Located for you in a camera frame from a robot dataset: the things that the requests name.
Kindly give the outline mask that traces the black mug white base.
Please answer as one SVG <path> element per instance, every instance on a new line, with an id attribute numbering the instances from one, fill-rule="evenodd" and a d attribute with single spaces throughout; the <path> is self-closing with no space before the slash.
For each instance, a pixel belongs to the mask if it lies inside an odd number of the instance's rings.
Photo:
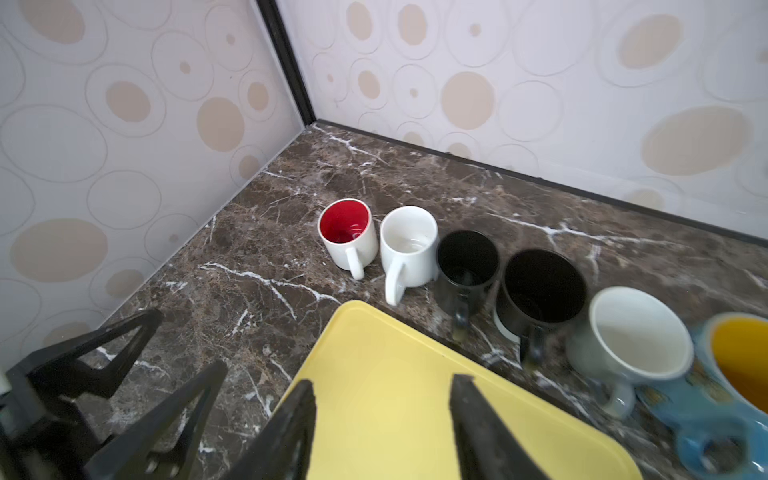
<path id="1" fill-rule="evenodd" d="M 547 340 L 584 316 L 588 284 L 563 255 L 544 249 L 513 254 L 500 277 L 493 321 L 518 345 L 523 367 L 544 363 Z"/>

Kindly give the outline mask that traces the small grey mug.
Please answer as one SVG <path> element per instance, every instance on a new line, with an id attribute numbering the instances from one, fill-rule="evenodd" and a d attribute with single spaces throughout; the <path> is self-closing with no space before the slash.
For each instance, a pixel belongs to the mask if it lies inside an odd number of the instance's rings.
<path id="1" fill-rule="evenodd" d="M 586 320 L 566 342 L 566 356 L 574 370 L 610 389 L 601 408 L 624 420 L 634 409 L 637 386 L 682 377 L 695 354 L 687 327 L 666 304 L 614 286 L 594 295 Z"/>

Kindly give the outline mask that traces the blue mug yellow inside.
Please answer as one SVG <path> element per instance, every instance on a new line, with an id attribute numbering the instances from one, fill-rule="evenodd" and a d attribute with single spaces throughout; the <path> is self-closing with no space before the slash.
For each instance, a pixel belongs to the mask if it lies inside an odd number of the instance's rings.
<path id="1" fill-rule="evenodd" d="M 682 377 L 637 390 L 639 400 L 675 436 L 682 466 L 698 479 L 767 477 L 767 320 L 718 314 L 692 333 L 695 358 Z M 716 472 L 708 447 L 743 447 L 732 468 Z"/>

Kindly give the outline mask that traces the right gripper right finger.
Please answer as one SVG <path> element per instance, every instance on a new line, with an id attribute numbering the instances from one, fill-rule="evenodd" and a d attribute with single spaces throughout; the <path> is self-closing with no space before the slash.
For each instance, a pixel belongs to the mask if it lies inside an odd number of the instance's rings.
<path id="1" fill-rule="evenodd" d="M 463 479 L 545 479 L 470 375 L 452 378 L 449 409 Z"/>

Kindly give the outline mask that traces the cream white mug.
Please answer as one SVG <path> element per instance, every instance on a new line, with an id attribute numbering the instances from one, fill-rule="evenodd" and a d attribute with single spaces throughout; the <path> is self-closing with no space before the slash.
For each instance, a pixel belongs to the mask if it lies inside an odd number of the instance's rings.
<path id="1" fill-rule="evenodd" d="M 317 230 L 335 265 L 363 280 L 378 253 L 370 208 L 353 198 L 337 200 L 322 211 Z"/>

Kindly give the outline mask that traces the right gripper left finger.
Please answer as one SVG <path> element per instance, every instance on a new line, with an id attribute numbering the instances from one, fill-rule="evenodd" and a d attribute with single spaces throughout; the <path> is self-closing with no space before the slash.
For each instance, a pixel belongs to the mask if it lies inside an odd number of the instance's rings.
<path id="1" fill-rule="evenodd" d="M 313 383 L 300 380 L 223 479 L 306 479 L 316 416 Z"/>

